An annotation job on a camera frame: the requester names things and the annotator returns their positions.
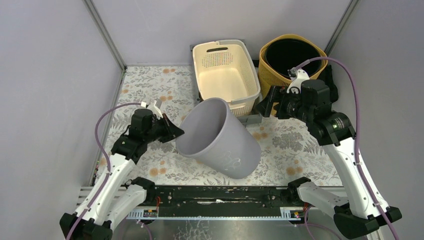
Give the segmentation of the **large grey plastic bin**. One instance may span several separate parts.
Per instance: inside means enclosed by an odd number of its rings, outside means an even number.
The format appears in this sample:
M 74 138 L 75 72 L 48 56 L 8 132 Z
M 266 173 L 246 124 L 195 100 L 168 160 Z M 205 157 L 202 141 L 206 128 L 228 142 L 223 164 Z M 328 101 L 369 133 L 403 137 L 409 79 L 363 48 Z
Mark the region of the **large grey plastic bin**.
M 177 152 L 232 179 L 250 175 L 261 160 L 261 147 L 226 101 L 210 98 L 197 104 L 180 128 Z

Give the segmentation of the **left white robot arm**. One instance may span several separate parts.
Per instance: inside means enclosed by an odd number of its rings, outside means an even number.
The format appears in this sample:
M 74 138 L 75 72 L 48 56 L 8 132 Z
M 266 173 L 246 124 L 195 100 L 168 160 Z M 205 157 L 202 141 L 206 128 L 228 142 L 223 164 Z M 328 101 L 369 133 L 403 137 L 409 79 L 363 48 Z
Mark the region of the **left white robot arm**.
M 167 143 L 184 134 L 158 108 L 136 109 L 111 149 L 107 166 L 85 200 L 74 213 L 64 213 L 59 221 L 67 240 L 110 240 L 113 232 L 138 205 L 148 206 L 156 200 L 155 183 L 137 177 L 116 201 L 124 178 L 147 151 L 148 144 Z

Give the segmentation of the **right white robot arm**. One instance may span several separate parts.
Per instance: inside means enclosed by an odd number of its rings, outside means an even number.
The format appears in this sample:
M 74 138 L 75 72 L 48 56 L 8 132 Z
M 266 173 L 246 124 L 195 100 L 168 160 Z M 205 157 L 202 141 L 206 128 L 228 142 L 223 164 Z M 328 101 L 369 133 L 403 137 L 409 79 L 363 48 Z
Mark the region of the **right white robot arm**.
M 388 205 L 373 183 L 360 152 L 355 149 L 357 133 L 345 114 L 332 110 L 331 89 L 324 81 L 306 80 L 294 87 L 272 86 L 256 110 L 265 118 L 276 110 L 278 119 L 304 122 L 332 160 L 346 192 L 346 197 L 337 196 L 302 177 L 288 184 L 286 198 L 291 205 L 313 205 L 330 216 L 338 231 L 350 240 L 391 226 L 402 218 L 400 209 Z

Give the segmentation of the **black ribbed plastic bin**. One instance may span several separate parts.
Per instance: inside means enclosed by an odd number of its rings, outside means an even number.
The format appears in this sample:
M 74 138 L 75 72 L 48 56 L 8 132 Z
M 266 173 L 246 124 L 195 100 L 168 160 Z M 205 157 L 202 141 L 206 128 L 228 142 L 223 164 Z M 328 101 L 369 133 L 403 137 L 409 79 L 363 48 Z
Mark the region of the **black ribbed plastic bin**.
M 279 39 L 271 43 L 264 55 L 268 65 L 285 78 L 289 78 L 289 70 L 293 67 L 319 56 L 315 47 L 294 38 Z

